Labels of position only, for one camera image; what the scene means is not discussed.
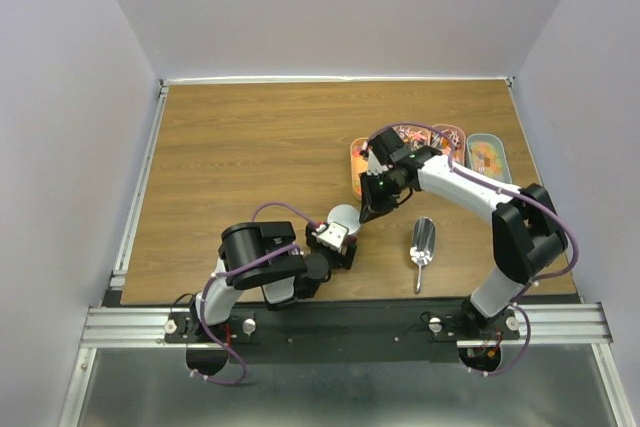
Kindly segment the orange tray star candies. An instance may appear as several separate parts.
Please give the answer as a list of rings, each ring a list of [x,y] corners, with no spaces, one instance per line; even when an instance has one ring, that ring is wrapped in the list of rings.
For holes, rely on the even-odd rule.
[[[356,138],[350,145],[351,187],[357,200],[361,199],[360,175],[367,171],[367,158],[362,154],[366,147],[366,137]]]

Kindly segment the silver metal scoop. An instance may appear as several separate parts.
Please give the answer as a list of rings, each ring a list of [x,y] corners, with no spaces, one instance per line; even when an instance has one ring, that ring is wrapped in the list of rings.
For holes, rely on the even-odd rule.
[[[436,227],[428,217],[420,217],[414,224],[409,255],[417,267],[414,292],[419,294],[422,287],[424,268],[432,262],[435,253]]]

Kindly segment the beige tray swirl lollipops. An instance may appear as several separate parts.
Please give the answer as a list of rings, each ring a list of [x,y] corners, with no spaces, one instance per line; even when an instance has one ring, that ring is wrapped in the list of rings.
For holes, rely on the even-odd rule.
[[[393,127],[405,144],[412,150],[431,144],[431,131],[419,126],[399,124]]]

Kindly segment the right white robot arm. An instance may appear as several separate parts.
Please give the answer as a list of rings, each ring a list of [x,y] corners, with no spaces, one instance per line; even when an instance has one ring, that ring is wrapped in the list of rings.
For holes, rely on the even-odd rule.
[[[495,267],[463,301],[459,314],[467,336],[485,337],[505,309],[568,247],[568,228],[548,192],[536,183],[521,188],[487,179],[432,147],[402,147],[379,159],[382,153],[369,147],[367,168],[359,174],[362,224],[398,208],[405,191],[438,195],[490,224]]]

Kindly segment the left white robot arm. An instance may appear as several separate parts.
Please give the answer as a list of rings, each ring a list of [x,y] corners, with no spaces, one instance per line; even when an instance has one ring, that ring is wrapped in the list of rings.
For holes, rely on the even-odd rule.
[[[214,340],[242,293],[258,288],[277,310],[312,298],[335,269],[350,269],[361,225],[346,218],[305,227],[305,252],[289,222],[247,222],[222,235],[216,267],[196,295],[187,329],[201,342]]]

